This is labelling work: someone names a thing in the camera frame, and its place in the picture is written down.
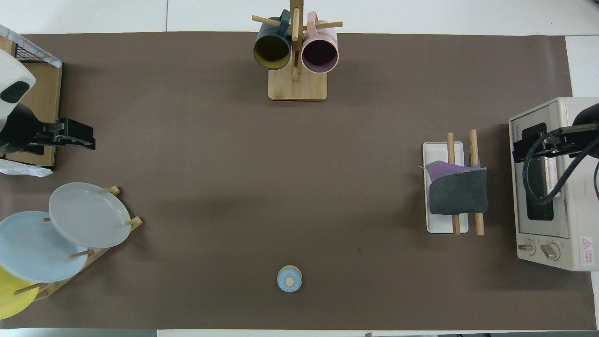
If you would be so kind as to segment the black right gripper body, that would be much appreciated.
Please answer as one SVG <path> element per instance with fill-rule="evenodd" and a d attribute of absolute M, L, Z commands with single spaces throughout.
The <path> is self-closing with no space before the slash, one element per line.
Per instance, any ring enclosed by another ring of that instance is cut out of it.
<path fill-rule="evenodd" d="M 571 126 L 561 128 L 565 145 L 560 145 L 563 155 L 574 155 L 593 141 L 599 140 L 599 103 L 577 114 Z"/>

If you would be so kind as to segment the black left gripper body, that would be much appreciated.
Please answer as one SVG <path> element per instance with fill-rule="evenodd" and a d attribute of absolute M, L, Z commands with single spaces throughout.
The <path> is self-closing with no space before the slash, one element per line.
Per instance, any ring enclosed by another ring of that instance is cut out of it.
<path fill-rule="evenodd" d="M 41 122 L 24 104 L 17 104 L 0 130 L 0 153 L 30 152 L 44 154 L 44 147 L 55 147 L 54 135 L 45 130 L 50 123 Z"/>

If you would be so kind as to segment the purple and grey towel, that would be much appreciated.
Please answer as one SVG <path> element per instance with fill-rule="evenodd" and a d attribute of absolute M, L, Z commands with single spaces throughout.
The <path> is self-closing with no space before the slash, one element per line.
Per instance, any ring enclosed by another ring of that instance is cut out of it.
<path fill-rule="evenodd" d="M 458 166 L 434 161 L 424 167 L 431 184 L 426 188 L 428 211 L 439 215 L 484 213 L 488 209 L 486 167 Z"/>

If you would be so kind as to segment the wooden plate rack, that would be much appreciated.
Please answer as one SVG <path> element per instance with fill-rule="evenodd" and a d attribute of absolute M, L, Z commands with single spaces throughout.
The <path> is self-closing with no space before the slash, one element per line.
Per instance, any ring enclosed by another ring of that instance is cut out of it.
<path fill-rule="evenodd" d="M 118 197 L 118 195 L 120 194 L 120 189 L 117 186 L 112 186 L 111 188 L 102 188 L 102 190 L 111 192 L 111 194 L 113 194 L 116 197 Z M 129 222 L 129 224 L 132 225 L 132 230 L 131 230 L 131 232 L 132 232 L 133 230 L 135 230 L 136 228 L 141 226 L 141 224 L 143 224 L 143 220 L 139 216 L 135 216 L 135 217 L 131 216 L 131 218 L 132 218 L 132 220 Z M 44 218 L 43 221 L 51 222 L 51 219 L 48 217 L 48 218 Z M 86 248 L 86 251 L 70 255 L 70 256 L 68 256 L 68 258 L 73 259 L 78 256 L 86 255 L 87 262 L 84 265 L 83 269 L 81 270 L 81 271 L 83 271 L 86 267 L 88 267 L 90 264 L 92 264 L 92 262 L 97 260 L 100 256 L 102 256 L 109 249 L 110 248 L 102 248 L 102 249 Z M 71 279 L 73 279 L 73 277 L 65 279 L 63 281 L 58 281 L 58 282 L 49 282 L 49 283 L 38 283 L 37 282 L 37 284 L 39 284 L 39 287 L 38 287 L 36 300 L 50 296 L 51 294 L 56 292 L 56 290 L 60 289 L 64 284 L 66 284 L 68 281 L 71 281 Z"/>

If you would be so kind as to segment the white towel rack wooden bars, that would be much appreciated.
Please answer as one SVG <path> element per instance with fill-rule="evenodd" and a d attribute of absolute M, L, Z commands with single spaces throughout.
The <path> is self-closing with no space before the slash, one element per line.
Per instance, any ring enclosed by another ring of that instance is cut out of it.
<path fill-rule="evenodd" d="M 444 161 L 458 166 L 475 167 L 481 166 L 478 151 L 477 130 L 470 130 L 470 150 L 466 151 L 460 141 L 455 141 L 452 132 L 447 133 L 446 141 L 425 142 L 422 145 L 423 170 L 426 164 L 434 161 Z M 425 218 L 426 230 L 429 233 L 452 233 L 459 235 L 469 230 L 468 214 L 439 215 L 428 211 L 427 188 L 431 184 L 424 170 L 424 192 L 425 192 Z M 472 213 L 474 216 L 474 227 L 477 235 L 485 234 L 484 213 Z"/>

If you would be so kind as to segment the wooden box with basket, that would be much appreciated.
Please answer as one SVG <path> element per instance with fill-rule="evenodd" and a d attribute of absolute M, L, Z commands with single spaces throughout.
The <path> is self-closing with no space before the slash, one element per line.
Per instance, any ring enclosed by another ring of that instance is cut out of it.
<path fill-rule="evenodd" d="M 19 35 L 17 32 L 10 30 L 6 26 L 0 25 L 0 41 L 6 41 L 9 44 L 10 50 L 6 51 L 9 55 L 14 56 L 15 44 L 21 45 L 24 49 L 36 53 L 39 52 L 43 55 L 53 56 L 51 53 L 41 49 L 38 45 L 34 44 L 32 41 L 24 38 Z M 58 65 L 57 57 L 53 56 L 54 60 L 56 60 L 56 65 Z M 3 158 L 4 155 L 8 154 L 0 154 L 0 173 L 4 173 L 7 175 L 29 175 L 36 177 L 45 177 L 51 175 L 52 170 L 49 167 L 43 166 L 34 166 L 30 164 L 25 164 L 17 161 L 11 161 Z"/>

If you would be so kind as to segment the wooden bread box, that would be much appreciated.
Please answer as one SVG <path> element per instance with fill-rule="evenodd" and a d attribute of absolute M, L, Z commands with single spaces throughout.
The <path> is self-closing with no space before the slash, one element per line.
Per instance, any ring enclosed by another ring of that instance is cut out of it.
<path fill-rule="evenodd" d="M 32 110 L 41 122 L 53 123 L 58 120 L 63 68 L 47 62 L 26 62 L 22 64 L 36 78 L 36 84 L 28 91 L 21 103 Z M 43 155 L 28 152 L 15 152 L 3 158 L 25 164 L 54 167 L 56 148 L 45 147 Z"/>

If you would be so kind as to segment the grey plate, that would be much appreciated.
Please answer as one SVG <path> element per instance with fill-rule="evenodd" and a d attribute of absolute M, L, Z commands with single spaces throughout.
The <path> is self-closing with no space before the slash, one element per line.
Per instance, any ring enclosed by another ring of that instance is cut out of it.
<path fill-rule="evenodd" d="M 72 182 L 58 187 L 49 199 L 48 213 L 64 238 L 85 248 L 115 247 L 132 230 L 132 218 L 122 201 L 90 183 Z"/>

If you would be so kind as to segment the cream toaster oven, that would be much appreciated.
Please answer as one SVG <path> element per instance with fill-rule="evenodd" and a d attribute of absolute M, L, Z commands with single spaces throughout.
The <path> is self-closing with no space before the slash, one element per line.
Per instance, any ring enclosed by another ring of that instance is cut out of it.
<path fill-rule="evenodd" d="M 558 97 L 509 120 L 513 143 L 571 126 L 599 97 Z M 511 162 L 518 258 L 599 271 L 599 140 L 582 152 Z"/>

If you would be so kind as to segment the light blue plate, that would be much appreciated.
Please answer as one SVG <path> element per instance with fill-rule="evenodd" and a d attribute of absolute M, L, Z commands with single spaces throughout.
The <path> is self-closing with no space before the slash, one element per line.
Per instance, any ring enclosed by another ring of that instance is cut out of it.
<path fill-rule="evenodd" d="M 15 277 L 49 283 L 71 278 L 81 271 L 87 256 L 68 256 L 86 251 L 64 238 L 42 211 L 15 213 L 0 222 L 0 265 Z"/>

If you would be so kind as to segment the yellow plate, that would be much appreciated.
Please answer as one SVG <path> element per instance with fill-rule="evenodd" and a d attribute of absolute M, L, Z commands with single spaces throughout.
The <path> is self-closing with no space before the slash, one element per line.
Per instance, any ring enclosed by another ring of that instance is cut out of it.
<path fill-rule="evenodd" d="M 0 266 L 0 320 L 23 311 L 34 301 L 39 284 L 15 277 Z"/>

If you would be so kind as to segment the brown table mat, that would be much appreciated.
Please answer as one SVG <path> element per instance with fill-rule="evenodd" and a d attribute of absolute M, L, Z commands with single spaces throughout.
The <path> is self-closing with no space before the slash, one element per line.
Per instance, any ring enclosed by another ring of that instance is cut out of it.
<path fill-rule="evenodd" d="M 9 328 L 593 330 L 591 276 L 517 257 L 507 122 L 570 96 L 552 36 L 340 34 L 323 102 L 274 102 L 250 32 L 28 38 L 63 62 L 60 114 L 97 147 L 0 174 L 0 220 L 69 182 L 143 219 Z M 488 169 L 485 234 L 429 233 L 422 145 Z M 293 265 L 302 287 L 285 293 Z"/>

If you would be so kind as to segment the dark teal mug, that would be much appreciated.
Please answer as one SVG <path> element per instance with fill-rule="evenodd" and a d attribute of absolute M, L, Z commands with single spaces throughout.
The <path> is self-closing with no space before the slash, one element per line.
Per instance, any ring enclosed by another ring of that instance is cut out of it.
<path fill-rule="evenodd" d="M 291 13 L 288 9 L 283 9 L 279 17 L 270 19 L 280 25 L 261 25 L 253 46 L 253 55 L 256 61 L 268 70 L 280 70 L 287 66 L 291 59 Z"/>

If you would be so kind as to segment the wooden mug tree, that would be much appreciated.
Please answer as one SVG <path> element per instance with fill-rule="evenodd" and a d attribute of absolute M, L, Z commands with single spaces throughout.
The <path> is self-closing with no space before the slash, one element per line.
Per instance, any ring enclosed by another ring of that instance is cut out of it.
<path fill-rule="evenodd" d="M 300 58 L 304 32 L 307 30 L 308 13 L 304 13 L 304 0 L 289 0 L 288 10 L 291 13 L 291 59 L 287 66 L 280 70 L 268 70 L 268 98 L 274 101 L 322 102 L 328 96 L 328 73 L 316 74 L 306 70 Z M 252 20 L 261 25 L 263 23 L 280 25 L 277 21 L 257 15 L 254 15 Z M 343 22 L 328 21 L 316 25 L 317 28 L 336 28 L 336 30 L 342 26 Z"/>

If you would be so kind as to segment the blue call bell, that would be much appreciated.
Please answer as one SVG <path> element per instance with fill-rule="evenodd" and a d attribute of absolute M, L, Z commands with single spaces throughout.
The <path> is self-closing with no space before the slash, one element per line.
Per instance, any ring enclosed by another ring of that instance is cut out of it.
<path fill-rule="evenodd" d="M 298 267 L 283 266 L 278 271 L 277 286 L 285 293 L 295 293 L 302 287 L 303 277 Z"/>

